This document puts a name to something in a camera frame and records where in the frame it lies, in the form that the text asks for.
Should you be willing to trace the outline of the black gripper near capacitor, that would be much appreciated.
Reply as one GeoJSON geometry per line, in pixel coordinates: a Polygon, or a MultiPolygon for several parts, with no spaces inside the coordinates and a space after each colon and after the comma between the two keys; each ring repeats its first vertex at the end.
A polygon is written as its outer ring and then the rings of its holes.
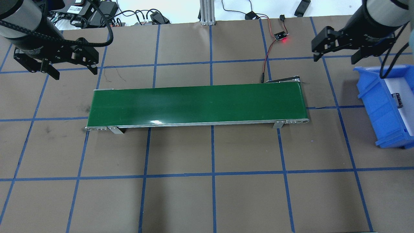
{"type": "Polygon", "coordinates": [[[90,46],[66,46],[43,40],[21,32],[13,33],[15,50],[13,58],[29,72],[42,72],[60,80],[60,72],[53,64],[69,62],[83,65],[93,74],[98,74],[99,52],[90,46]]]}

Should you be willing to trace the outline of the black gripper near bin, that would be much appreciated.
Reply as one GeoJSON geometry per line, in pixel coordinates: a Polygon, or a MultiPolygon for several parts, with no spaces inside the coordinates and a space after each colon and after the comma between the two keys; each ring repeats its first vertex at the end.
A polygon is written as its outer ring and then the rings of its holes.
{"type": "Polygon", "coordinates": [[[359,8],[340,31],[325,27],[318,33],[311,42],[313,60],[317,62],[323,55],[342,49],[357,50],[351,56],[352,65],[370,56],[379,57],[390,50],[392,45],[376,46],[376,44],[394,33],[396,29],[375,21],[366,8],[359,8]]]}

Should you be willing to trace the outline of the silver robot arm near bin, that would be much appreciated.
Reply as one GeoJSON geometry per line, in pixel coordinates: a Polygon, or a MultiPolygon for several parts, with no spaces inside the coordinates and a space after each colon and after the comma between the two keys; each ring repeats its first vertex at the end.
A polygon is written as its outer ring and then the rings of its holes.
{"type": "Polygon", "coordinates": [[[313,60],[343,49],[355,50],[351,63],[378,57],[392,48],[395,31],[410,21],[408,0],[364,0],[340,30],[323,28],[311,42],[313,60]]]}

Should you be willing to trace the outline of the silver robot arm near capacitor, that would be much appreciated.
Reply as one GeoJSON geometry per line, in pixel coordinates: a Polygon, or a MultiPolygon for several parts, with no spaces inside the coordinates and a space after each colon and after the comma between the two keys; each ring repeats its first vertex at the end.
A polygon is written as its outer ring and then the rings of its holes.
{"type": "Polygon", "coordinates": [[[69,62],[98,72],[99,52],[85,38],[66,42],[47,18],[46,0],[2,0],[1,36],[15,46],[13,58],[27,71],[59,80],[54,64],[69,62]]]}

